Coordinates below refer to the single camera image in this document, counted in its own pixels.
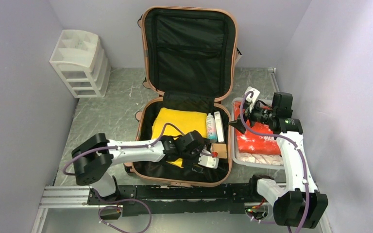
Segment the pink hard-shell suitcase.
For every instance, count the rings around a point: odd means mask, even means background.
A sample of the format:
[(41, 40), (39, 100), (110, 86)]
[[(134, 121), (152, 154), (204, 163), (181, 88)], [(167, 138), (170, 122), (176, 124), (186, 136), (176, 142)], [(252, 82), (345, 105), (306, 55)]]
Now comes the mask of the pink hard-shell suitcase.
[(222, 105), (233, 89), (238, 25), (221, 9), (153, 6), (138, 22), (142, 30), (146, 82), (159, 96), (141, 114), (137, 140), (152, 137), (162, 108), (219, 112), (224, 136), (233, 129)]

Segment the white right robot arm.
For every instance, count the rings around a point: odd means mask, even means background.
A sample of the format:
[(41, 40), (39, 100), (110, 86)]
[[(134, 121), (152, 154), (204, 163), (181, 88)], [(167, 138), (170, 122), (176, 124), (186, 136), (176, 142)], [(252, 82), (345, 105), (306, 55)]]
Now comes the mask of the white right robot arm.
[(293, 118), (290, 93), (275, 92), (271, 107), (260, 106), (259, 91), (248, 87), (242, 98), (237, 119), (229, 122), (240, 133), (250, 132), (258, 136), (266, 136), (252, 129), (255, 123), (262, 123), (272, 131), (283, 159), (286, 186), (280, 187), (272, 178), (255, 178), (248, 187), (248, 197), (253, 201), (262, 198), (271, 205), (268, 216), (274, 223), (294, 228), (314, 229), (327, 206), (328, 197), (319, 191), (310, 173), (304, 150), (303, 128), (299, 119)]

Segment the red garment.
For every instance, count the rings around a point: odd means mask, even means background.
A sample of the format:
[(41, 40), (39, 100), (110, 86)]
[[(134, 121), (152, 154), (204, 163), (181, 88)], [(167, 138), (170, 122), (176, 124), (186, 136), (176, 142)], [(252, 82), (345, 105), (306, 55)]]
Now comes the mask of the red garment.
[[(233, 111), (235, 119), (239, 114), (239, 101), (233, 102)], [(272, 134), (268, 125), (255, 123), (253, 127), (250, 127), (253, 131), (258, 133)], [(259, 136), (255, 135), (248, 130), (242, 134), (235, 129), (235, 135), (237, 140), (238, 151), (240, 153), (251, 153), (251, 154), (265, 154), (265, 155), (281, 155), (281, 151), (274, 139), (271, 136)]]

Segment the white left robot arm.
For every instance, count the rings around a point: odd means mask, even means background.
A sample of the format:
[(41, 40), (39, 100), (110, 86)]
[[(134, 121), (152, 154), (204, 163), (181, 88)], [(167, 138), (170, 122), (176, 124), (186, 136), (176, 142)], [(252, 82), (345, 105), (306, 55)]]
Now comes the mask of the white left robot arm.
[(119, 199), (119, 190), (115, 179), (107, 174), (109, 167), (142, 161), (195, 161), (207, 142), (198, 131), (147, 141), (108, 140), (104, 133), (97, 133), (72, 151), (73, 176), (77, 185), (94, 187), (102, 200), (113, 204)]

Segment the white plastic mesh basket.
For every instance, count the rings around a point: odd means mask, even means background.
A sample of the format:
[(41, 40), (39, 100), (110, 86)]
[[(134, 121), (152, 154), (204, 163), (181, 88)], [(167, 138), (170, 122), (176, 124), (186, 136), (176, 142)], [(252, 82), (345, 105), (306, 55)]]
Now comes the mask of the white plastic mesh basket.
[(230, 138), (232, 158), (236, 164), (265, 169), (284, 169), (280, 149), (273, 137), (255, 135), (249, 131), (242, 134), (233, 129)]

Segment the white plastic drawer organizer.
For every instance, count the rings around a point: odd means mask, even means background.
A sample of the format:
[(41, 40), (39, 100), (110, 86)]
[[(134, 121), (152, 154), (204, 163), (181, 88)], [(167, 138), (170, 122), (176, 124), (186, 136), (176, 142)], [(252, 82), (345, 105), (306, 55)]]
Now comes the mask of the white plastic drawer organizer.
[(49, 63), (75, 98), (105, 96), (111, 65), (98, 35), (62, 30)]

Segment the yellow garment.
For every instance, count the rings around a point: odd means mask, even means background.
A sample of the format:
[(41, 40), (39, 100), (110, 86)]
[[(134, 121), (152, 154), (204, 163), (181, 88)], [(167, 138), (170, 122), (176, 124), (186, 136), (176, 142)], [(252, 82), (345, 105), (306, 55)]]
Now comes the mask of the yellow garment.
[(198, 132), (202, 139), (194, 133), (193, 139), (197, 147), (202, 150), (207, 144), (206, 113), (196, 111), (181, 111), (163, 107), (153, 122), (151, 144), (155, 145), (164, 136), (172, 136), (174, 139), (187, 135), (190, 132)]

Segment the white bottle teal cap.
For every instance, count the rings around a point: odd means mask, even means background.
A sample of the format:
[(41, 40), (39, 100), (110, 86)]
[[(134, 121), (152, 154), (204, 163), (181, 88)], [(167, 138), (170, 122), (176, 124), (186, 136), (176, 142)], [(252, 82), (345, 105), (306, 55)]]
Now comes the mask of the white bottle teal cap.
[(208, 113), (206, 117), (206, 132), (207, 139), (211, 143), (216, 143), (218, 140), (215, 118), (211, 113)]

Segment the white printed garment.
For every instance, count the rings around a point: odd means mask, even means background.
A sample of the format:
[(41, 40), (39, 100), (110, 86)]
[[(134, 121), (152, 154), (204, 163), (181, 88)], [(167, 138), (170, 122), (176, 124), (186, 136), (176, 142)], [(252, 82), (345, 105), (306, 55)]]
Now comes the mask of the white printed garment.
[(259, 168), (280, 169), (283, 166), (283, 159), (280, 155), (239, 153), (234, 161), (240, 165)]

